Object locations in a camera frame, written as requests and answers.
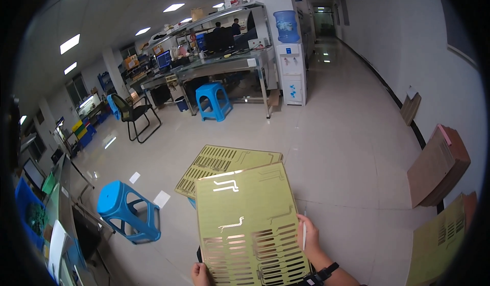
tiled floor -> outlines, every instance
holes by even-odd
[[[130,142],[126,124],[112,117],[98,127],[75,159],[95,185],[84,195],[86,204],[95,208],[102,186],[129,183],[135,172],[141,176],[130,185],[148,199],[161,190],[171,196],[160,211],[160,240],[134,246],[119,234],[110,238],[106,261],[113,275],[125,276],[120,284],[192,284],[197,218],[174,188],[205,144],[282,152],[298,209],[307,205],[330,257],[361,283],[405,284],[412,231],[436,215],[435,208],[410,209],[406,170],[420,146],[383,85],[356,56],[332,40],[315,50],[307,105],[283,106],[270,120],[259,104],[236,104],[221,123],[168,106],[158,112],[162,127],[144,144]],[[82,183],[77,176],[73,181]]]

white pen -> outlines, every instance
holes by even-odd
[[[305,205],[304,216],[306,217],[306,205]],[[306,247],[306,223],[303,221],[303,251],[305,250],[305,247]]]

black baseboard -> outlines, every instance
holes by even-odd
[[[337,38],[344,46],[346,46],[347,49],[349,49],[354,55],[356,55],[364,64],[371,69],[372,73],[376,75],[378,80],[383,84],[385,89],[388,91],[389,95],[391,98],[395,101],[396,105],[398,105],[398,108],[401,109],[403,106],[403,103],[401,103],[400,99],[395,95],[393,90],[390,88],[390,86],[386,83],[386,81],[379,75],[378,71],[364,58],[362,57],[359,53],[357,53],[354,49],[352,49],[348,44],[346,44],[342,39]],[[417,124],[415,124],[415,121],[412,121],[410,124],[410,127],[413,130],[413,133],[415,134],[415,137],[417,138],[417,141],[420,144],[420,148],[424,149],[426,146],[424,137],[422,136],[422,133],[420,132],[419,128],[417,127]],[[437,204],[437,214],[439,214],[441,211],[444,210],[444,202],[441,201],[439,204]]]

black office chair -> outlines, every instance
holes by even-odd
[[[144,98],[145,105],[141,105],[141,106],[138,106],[136,108],[133,108],[132,105],[129,105],[125,100],[123,100],[121,97],[119,97],[119,95],[117,95],[115,93],[112,95],[112,100],[114,101],[114,104],[118,107],[119,111],[121,112],[121,120],[123,122],[127,122],[127,133],[129,135],[129,140],[134,141],[137,139],[139,143],[144,143],[151,135],[153,135],[153,133],[156,130],[158,130],[158,128],[160,128],[162,126],[162,121],[160,121],[160,118],[158,118],[158,116],[156,115],[155,110],[151,106],[150,101],[148,100],[148,98],[146,96],[142,97],[141,99],[134,102],[133,104],[138,103],[143,98]],[[148,119],[148,117],[145,114],[148,110],[153,111],[153,113],[155,114],[155,117],[158,119],[158,122],[160,122],[160,125],[156,129],[154,129],[151,132],[151,134],[148,135],[148,137],[146,137],[144,139],[144,141],[140,141],[139,136],[141,135],[141,133],[144,132],[144,130],[146,130],[150,126],[150,120]],[[138,131],[136,130],[136,124],[134,122],[136,120],[138,120],[138,118],[141,117],[142,115],[146,118],[146,120],[148,121],[148,124],[147,124],[147,126],[144,127],[144,129],[141,132],[138,133]],[[130,122],[133,123],[134,133],[136,134],[136,137],[134,137],[133,139],[131,139],[131,132],[129,131],[129,123]]]

hand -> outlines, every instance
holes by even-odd
[[[191,277],[194,286],[211,286],[204,263],[194,263],[191,269]]]
[[[306,244],[305,244],[305,249],[304,253],[308,259],[315,258],[318,256],[318,254],[323,254],[323,251],[320,247],[320,241],[319,241],[319,232],[318,228],[315,227],[313,222],[301,214],[296,214],[296,217],[299,219],[299,225],[298,225],[298,245],[299,248],[302,250],[303,249],[303,223],[306,224]]]

